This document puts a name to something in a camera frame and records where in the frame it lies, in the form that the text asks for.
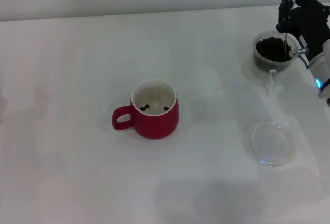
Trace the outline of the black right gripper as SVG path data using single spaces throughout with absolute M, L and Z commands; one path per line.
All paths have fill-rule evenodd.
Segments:
M 330 39 L 330 6 L 318 0 L 281 0 L 279 6 L 278 32 L 286 32 L 297 39 L 303 38 L 308 48 L 308 60 L 323 52 L 323 44 Z

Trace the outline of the metal spoon with blue handle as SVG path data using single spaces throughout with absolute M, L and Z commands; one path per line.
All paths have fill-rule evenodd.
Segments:
M 295 8 L 295 4 L 296 4 L 296 0 L 292 0 L 293 1 L 293 5 L 292 7 L 290 8 L 291 10 Z M 285 51 L 285 54 L 284 54 L 284 61 L 286 61 L 286 58 L 287 58 L 287 36 L 288 36 L 288 33 L 285 33 L 285 39 L 284 39 L 284 51 Z

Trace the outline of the red ceramic mug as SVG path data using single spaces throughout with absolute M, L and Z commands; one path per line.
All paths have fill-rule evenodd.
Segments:
M 148 104 L 150 107 L 141 111 Z M 148 79 L 132 91 L 130 104 L 117 108 L 112 114 L 115 130 L 133 128 L 147 139 L 169 136 L 179 122 L 179 102 L 173 87 L 161 79 Z

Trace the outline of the coffee beans pile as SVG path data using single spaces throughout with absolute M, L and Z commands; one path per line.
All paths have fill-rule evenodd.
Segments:
M 290 61 L 292 57 L 289 55 L 291 46 L 287 44 L 287 58 L 284 61 L 284 41 L 281 38 L 269 37 L 256 43 L 258 53 L 264 58 L 275 62 Z

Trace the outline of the small clear glass saucer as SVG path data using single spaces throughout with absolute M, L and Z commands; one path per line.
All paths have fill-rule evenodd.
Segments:
M 281 168 L 295 157 L 296 147 L 290 130 L 277 122 L 252 126 L 245 139 L 247 153 L 265 167 Z

